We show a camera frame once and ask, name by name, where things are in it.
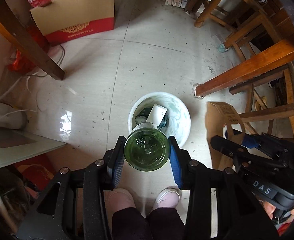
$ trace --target white bucket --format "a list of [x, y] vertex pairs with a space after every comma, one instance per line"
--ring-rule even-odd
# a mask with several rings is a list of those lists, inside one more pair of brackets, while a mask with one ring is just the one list
[[128, 117], [129, 133], [137, 126], [135, 117], [145, 107], [152, 107], [154, 104], [167, 108], [168, 127], [165, 136], [173, 135], [179, 147], [187, 141], [190, 133], [190, 115], [184, 103], [172, 94], [165, 92], [153, 92], [140, 98], [132, 107]]

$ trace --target green glass jar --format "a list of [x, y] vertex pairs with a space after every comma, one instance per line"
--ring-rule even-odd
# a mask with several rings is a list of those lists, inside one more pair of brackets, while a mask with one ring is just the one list
[[140, 171], [154, 171], [169, 158], [169, 142], [158, 127], [149, 122], [137, 125], [124, 147], [126, 161]]

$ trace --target person's foot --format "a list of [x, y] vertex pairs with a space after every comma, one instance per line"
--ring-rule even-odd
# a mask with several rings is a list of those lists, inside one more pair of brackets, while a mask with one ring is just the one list
[[166, 188], [157, 196], [151, 211], [160, 207], [176, 208], [178, 202], [179, 194], [177, 190], [173, 188]]
[[109, 193], [108, 206], [112, 213], [128, 207], [136, 207], [132, 195], [124, 188], [116, 188]]

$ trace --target tiled floor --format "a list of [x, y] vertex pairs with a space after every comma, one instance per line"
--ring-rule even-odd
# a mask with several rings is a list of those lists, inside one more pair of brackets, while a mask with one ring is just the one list
[[[164, 91], [179, 97], [189, 110], [191, 132], [183, 148], [211, 167], [204, 126], [206, 102], [225, 101], [243, 112], [246, 96], [221, 90], [201, 100], [192, 89], [239, 63], [232, 49], [223, 54], [216, 49], [228, 31], [211, 20], [195, 28], [182, 9], [159, 0], [115, 3], [115, 30], [63, 44], [64, 81], [32, 77], [32, 95], [24, 82], [10, 94], [19, 107], [37, 109], [38, 105], [37, 113], [27, 113], [26, 129], [68, 143], [48, 154], [55, 168], [81, 169], [113, 148], [118, 136], [128, 135], [128, 115], [141, 96]], [[60, 54], [60, 47], [51, 51], [55, 60]], [[272, 96], [271, 90], [258, 89]], [[124, 165], [120, 187], [132, 193], [143, 213], [169, 186], [176, 187], [169, 163], [148, 173]], [[185, 220], [189, 193], [181, 194], [178, 211]]]

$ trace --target person's leg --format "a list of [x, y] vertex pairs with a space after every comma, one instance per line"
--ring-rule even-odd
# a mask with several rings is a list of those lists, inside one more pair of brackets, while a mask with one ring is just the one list
[[136, 209], [132, 195], [119, 188], [110, 192], [108, 207], [113, 212], [114, 240], [153, 240], [148, 222]]
[[146, 217], [154, 240], [182, 240], [185, 225], [176, 210], [179, 195], [175, 189], [164, 189]]

